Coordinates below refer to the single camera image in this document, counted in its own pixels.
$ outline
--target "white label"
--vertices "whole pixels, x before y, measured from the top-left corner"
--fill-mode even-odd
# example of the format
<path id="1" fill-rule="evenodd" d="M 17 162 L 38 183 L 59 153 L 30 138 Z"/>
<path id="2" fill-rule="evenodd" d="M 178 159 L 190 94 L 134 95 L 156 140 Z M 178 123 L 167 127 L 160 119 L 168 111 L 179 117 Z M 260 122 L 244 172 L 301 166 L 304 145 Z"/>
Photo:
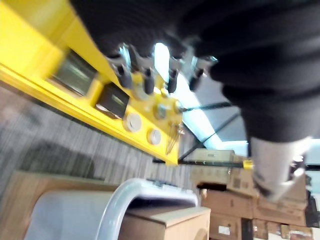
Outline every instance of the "white label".
<path id="1" fill-rule="evenodd" d="M 224 235 L 230 235 L 230 229 L 227 226 L 219 226 L 219 233 Z"/>

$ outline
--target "cardboard box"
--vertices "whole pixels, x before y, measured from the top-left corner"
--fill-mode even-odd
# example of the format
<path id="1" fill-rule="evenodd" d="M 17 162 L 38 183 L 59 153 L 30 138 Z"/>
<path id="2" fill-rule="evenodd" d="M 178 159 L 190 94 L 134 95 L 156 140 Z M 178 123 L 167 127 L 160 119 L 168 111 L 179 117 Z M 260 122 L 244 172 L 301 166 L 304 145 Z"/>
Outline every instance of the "cardboard box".
<path id="1" fill-rule="evenodd" d="M 281 224 L 281 238 L 290 239 L 289 225 Z"/>
<path id="2" fill-rule="evenodd" d="M 282 211 L 268 208 L 262 208 L 258 205 L 258 200 L 253 199 L 253 216 L 254 218 L 270 222 L 292 224 L 298 226 L 306 225 L 305 212 L 303 210 L 285 207 Z"/>
<path id="3" fill-rule="evenodd" d="M 199 162 L 231 162 L 233 150 L 208 150 L 198 148 L 192 154 L 192 159 Z M 229 168 L 217 166 L 192 166 L 190 173 L 191 181 L 197 186 L 206 184 L 227 185 L 229 181 Z"/>
<path id="4" fill-rule="evenodd" d="M 314 240 L 312 229 L 303 226 L 290 225 L 290 240 Z"/>
<path id="5" fill-rule="evenodd" d="M 233 168 L 230 172 L 226 188 L 233 192 L 257 197 L 259 195 L 259 191 L 255 188 L 252 175 L 252 170 Z"/>
<path id="6" fill-rule="evenodd" d="M 222 214 L 246 219 L 253 218 L 251 197 L 228 191 L 207 190 L 202 195 L 201 205 L 211 209 L 213 214 Z"/>
<path id="7" fill-rule="evenodd" d="M 208 240 L 210 209 L 159 207 L 127 210 L 119 240 Z"/>
<path id="8" fill-rule="evenodd" d="M 281 224 L 277 222 L 268 221 L 267 229 L 269 234 L 281 237 Z"/>
<path id="9" fill-rule="evenodd" d="M 192 160 L 209 162 L 231 162 L 235 152 L 233 150 L 212 150 L 206 148 L 197 148 L 192 153 Z"/>
<path id="10" fill-rule="evenodd" d="M 226 185 L 229 181 L 229 170 L 227 167 L 192 166 L 190 179 L 196 186 L 203 183 Z"/>
<path id="11" fill-rule="evenodd" d="M 268 239 L 267 221 L 253 219 L 252 221 L 253 237 L 258 239 Z"/>
<path id="12" fill-rule="evenodd" d="M 296 185 L 290 189 L 279 202 L 270 202 L 263 196 L 259 197 L 259 206 L 282 212 L 286 208 L 305 210 L 307 207 L 306 177 L 303 175 Z"/>
<path id="13" fill-rule="evenodd" d="M 241 240 L 241 217 L 212 213 L 210 215 L 210 232 L 212 239 Z"/>
<path id="14" fill-rule="evenodd" d="M 242 168 L 232 169 L 226 188 L 233 192 L 257 197 L 259 191 L 255 188 L 252 174 L 253 172 L 251 170 Z M 263 196 L 260 196 L 258 204 L 264 209 L 284 211 L 284 213 L 286 213 L 287 208 L 304 210 L 307 207 L 305 176 L 302 176 L 296 185 L 290 189 L 279 202 L 270 202 Z"/>

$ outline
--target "gray carpet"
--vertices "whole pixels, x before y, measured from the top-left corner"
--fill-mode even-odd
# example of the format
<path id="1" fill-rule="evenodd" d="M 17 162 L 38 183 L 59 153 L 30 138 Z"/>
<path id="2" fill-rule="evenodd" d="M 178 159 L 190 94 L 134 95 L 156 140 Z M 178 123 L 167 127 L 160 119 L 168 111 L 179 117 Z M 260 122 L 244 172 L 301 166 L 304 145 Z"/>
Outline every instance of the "gray carpet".
<path id="1" fill-rule="evenodd" d="M 153 157 L 0 84 L 0 200 L 12 172 L 22 169 L 120 184 L 152 178 L 191 189 L 190 167 L 152 163 Z M 195 143 L 186 131 L 182 154 Z"/>

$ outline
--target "yellow machine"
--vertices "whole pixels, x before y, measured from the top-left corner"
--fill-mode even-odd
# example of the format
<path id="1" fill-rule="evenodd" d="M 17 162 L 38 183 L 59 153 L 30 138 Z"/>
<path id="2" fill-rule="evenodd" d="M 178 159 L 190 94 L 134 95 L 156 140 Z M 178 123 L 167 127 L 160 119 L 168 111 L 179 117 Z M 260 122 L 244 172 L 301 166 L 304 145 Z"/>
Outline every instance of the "yellow machine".
<path id="1" fill-rule="evenodd" d="M 80 84 L 78 89 L 66 84 L 68 74 Z M 139 88 L 142 76 L 132 73 L 132 78 Z M 0 2 L 0 80 L 167 164 L 177 164 L 182 123 L 175 108 L 178 100 L 166 93 L 159 75 L 153 95 L 143 100 L 137 91 L 122 88 L 67 0 Z M 98 108 L 110 83 L 128 96 L 123 119 Z M 157 116 L 158 106 L 165 117 Z M 153 141 L 150 134 L 155 132 Z"/>

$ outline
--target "stacked cardboard boxes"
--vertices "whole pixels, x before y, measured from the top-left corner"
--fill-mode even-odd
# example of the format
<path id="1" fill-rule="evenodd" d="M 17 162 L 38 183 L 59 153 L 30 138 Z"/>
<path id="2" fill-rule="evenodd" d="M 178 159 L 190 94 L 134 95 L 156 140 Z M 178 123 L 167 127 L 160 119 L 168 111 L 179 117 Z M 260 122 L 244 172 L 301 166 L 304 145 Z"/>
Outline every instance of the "stacked cardboard boxes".
<path id="1" fill-rule="evenodd" d="M 232 152 L 230 154 L 231 157 L 225 157 L 220 161 L 247 160 Z M 211 174 L 217 171 L 214 169 L 219 167 L 212 167 Z M 221 179 L 217 179 L 217 175 L 208 179 L 203 174 L 193 174 L 192 179 L 197 179 L 197 182 L 194 181 L 196 185 L 199 185 L 199 182 L 206 183 L 207 189 L 201 190 L 201 204 L 211 209 L 210 238 L 215 240 L 250 240 L 253 237 L 275 240 L 312 239 L 309 238 L 312 236 L 311 228 L 306 227 L 305 209 L 308 198 L 305 177 L 301 177 L 280 201 L 270 202 L 260 196 L 255 188 L 252 174 L 251 170 L 243 168 L 229 169 Z M 221 189 L 221 184 L 225 184 L 225 188 Z M 251 236 L 250 229 L 248 230 L 244 225 L 248 222 L 251 224 Z"/>

